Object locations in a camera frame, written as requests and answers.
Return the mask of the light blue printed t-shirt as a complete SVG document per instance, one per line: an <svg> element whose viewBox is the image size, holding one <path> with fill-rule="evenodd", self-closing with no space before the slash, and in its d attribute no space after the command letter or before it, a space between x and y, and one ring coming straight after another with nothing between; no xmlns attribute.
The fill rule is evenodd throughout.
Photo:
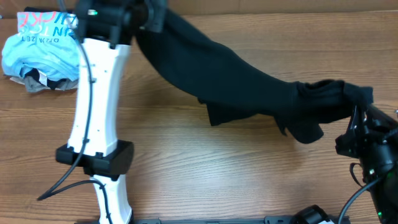
<svg viewBox="0 0 398 224"><path fill-rule="evenodd" d="M62 12L18 12L17 34L10 36L2 50L6 75L24 78L32 69L51 81L79 78L80 56L73 29L74 14Z"/></svg>

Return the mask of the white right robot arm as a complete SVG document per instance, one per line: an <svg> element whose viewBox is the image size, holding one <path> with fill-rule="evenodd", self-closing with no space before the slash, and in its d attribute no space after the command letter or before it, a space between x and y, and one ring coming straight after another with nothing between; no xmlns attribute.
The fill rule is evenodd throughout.
<svg viewBox="0 0 398 224"><path fill-rule="evenodd" d="M397 120L377 107L355 106L344 134L336 138L339 155L358 159L363 182L341 209L330 218L318 206L311 206L292 217L291 223L348 223L346 212L364 192L369 192L380 223L397 223Z"/></svg>

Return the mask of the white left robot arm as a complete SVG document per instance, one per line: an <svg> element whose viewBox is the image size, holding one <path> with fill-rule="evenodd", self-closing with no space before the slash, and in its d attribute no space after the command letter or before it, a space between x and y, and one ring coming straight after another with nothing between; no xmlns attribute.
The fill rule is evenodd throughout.
<svg viewBox="0 0 398 224"><path fill-rule="evenodd" d="M78 1L75 35L80 72L75 119L68 142L55 153L57 162L82 167L98 199L98 223L134 221L126 174L134 155L131 141L118 139L119 87L136 32L162 31L166 0Z"/></svg>

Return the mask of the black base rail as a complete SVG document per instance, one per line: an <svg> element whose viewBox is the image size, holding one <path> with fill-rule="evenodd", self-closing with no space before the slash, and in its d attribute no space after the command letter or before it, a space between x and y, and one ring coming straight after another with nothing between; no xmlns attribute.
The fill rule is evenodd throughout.
<svg viewBox="0 0 398 224"><path fill-rule="evenodd" d="M131 221L132 224L293 224L299 220L293 216L267 216L250 219L212 219L212 220L160 220L142 219Z"/></svg>

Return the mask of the black polo shirt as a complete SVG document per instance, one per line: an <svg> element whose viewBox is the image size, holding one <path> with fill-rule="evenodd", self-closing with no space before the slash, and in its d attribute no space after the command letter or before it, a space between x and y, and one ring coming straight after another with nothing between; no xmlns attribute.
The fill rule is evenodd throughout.
<svg viewBox="0 0 398 224"><path fill-rule="evenodd" d="M167 11L162 32L142 31L136 40L160 76L206 105L212 126L263 114L275 119L282 134L310 144L323 136L323 124L347 118L355 106L373 102L370 86L272 77L173 11Z"/></svg>

